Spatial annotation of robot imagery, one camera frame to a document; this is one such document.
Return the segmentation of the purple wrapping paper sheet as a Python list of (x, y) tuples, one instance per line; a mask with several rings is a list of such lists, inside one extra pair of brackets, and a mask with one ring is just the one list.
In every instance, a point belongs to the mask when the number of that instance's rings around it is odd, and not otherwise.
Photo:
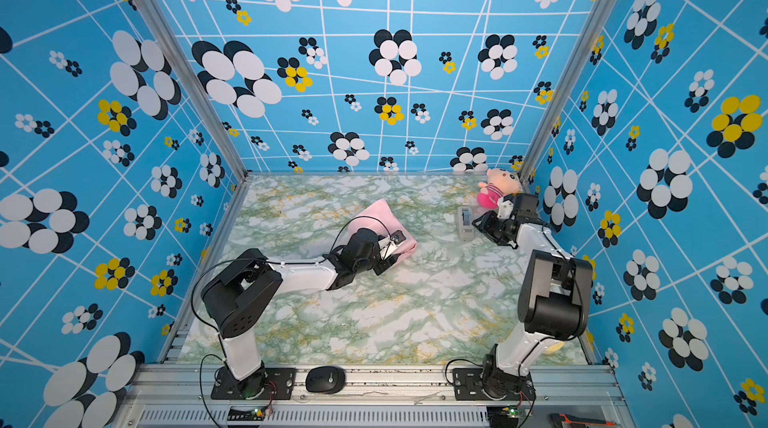
[(403, 244), (399, 245), (393, 255), (397, 256), (394, 265), (397, 266), (407, 260), (416, 250), (418, 242), (413, 235), (397, 220), (384, 199), (380, 199), (360, 212), (355, 220), (352, 220), (347, 228), (350, 235), (360, 228), (374, 231), (378, 235), (386, 236), (401, 231), (405, 236)]

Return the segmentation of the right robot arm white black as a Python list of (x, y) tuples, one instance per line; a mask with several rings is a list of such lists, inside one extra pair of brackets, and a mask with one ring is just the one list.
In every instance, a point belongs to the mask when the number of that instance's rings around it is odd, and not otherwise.
[(518, 324), (484, 358), (482, 387), (491, 399), (522, 394), (535, 399), (530, 369), (546, 350), (587, 328), (593, 268), (566, 253), (537, 213), (538, 198), (508, 195), (472, 225), (498, 246), (528, 259), (518, 295)]

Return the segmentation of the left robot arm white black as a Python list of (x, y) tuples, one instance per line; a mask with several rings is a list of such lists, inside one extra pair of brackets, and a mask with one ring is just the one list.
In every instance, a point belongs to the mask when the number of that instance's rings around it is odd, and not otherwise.
[(343, 288), (361, 272), (381, 275), (397, 263), (398, 249), (408, 240), (400, 230), (384, 236), (361, 228), (318, 260), (271, 261), (249, 249), (229, 263), (201, 290), (224, 354), (211, 398), (289, 399), (295, 371), (268, 369), (258, 353), (255, 326), (269, 303), (284, 293)]

